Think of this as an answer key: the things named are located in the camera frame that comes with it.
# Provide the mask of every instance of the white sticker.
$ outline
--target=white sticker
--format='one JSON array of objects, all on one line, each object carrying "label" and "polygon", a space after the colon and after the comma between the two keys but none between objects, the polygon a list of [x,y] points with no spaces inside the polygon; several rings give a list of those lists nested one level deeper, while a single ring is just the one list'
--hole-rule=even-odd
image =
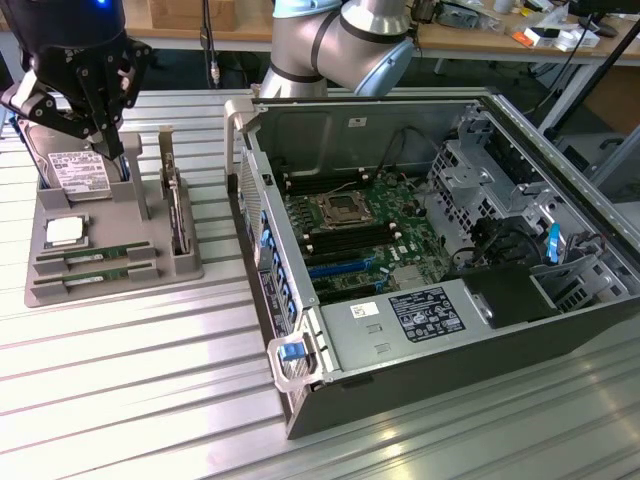
[{"label": "white sticker", "polygon": [[380,313],[376,302],[361,303],[360,305],[351,305],[351,313],[353,318],[370,317]]},{"label": "white sticker", "polygon": [[95,255],[85,255],[84,257],[68,258],[67,265],[73,265],[74,263],[97,262],[98,260],[104,260],[104,256],[101,253],[96,253]]},{"label": "white sticker", "polygon": [[109,177],[102,156],[91,150],[50,153],[53,171],[65,193],[109,190]]},{"label": "white sticker", "polygon": [[349,128],[366,127],[367,117],[358,117],[349,119]]},{"label": "white sticker", "polygon": [[78,280],[69,280],[68,282],[64,282],[64,285],[66,287],[76,287],[78,285],[84,285],[85,283],[102,282],[103,280],[104,280],[104,277],[101,277],[101,276],[87,277],[87,278],[80,278]]}]

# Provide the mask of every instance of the metal workbench surface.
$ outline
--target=metal workbench surface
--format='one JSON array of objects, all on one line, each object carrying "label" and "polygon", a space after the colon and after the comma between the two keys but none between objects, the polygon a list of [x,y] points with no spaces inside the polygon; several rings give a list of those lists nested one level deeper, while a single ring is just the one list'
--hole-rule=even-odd
[{"label": "metal workbench surface", "polygon": [[[126,112],[141,170],[173,125],[204,279],[23,306],[36,170],[0,141],[0,478],[618,478],[640,468],[640,321],[573,354],[288,441],[223,187],[224,101]],[[422,381],[429,381],[424,372]]]}]

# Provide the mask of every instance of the cpu socket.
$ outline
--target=cpu socket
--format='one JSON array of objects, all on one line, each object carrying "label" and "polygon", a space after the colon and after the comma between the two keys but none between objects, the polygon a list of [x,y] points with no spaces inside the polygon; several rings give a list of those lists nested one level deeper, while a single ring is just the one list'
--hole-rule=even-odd
[{"label": "cpu socket", "polygon": [[373,221],[371,210],[359,192],[326,193],[319,195],[317,201],[328,227],[346,227]]}]

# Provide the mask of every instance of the hard drive label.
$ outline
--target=hard drive label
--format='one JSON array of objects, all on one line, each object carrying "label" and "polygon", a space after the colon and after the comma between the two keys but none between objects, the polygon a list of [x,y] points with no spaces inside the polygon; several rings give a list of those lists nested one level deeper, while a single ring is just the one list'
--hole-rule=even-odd
[{"label": "hard drive label", "polygon": [[417,343],[465,330],[441,287],[389,298],[407,339]]},{"label": "hard drive label", "polygon": [[85,193],[109,190],[109,177],[102,156],[84,152],[50,153],[53,171],[65,193]]}]

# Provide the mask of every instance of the barcode sticker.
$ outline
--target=barcode sticker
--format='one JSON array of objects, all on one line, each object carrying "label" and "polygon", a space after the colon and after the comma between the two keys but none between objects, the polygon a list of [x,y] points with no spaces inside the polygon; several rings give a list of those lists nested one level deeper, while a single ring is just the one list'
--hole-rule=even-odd
[{"label": "barcode sticker", "polygon": [[349,128],[366,127],[367,117],[350,118],[348,126]]},{"label": "barcode sticker", "polygon": [[351,313],[353,318],[370,317],[380,313],[376,302],[361,303],[360,305],[351,305]]},{"label": "barcode sticker", "polygon": [[50,153],[49,160],[67,194],[109,190],[102,155],[91,150]]}]

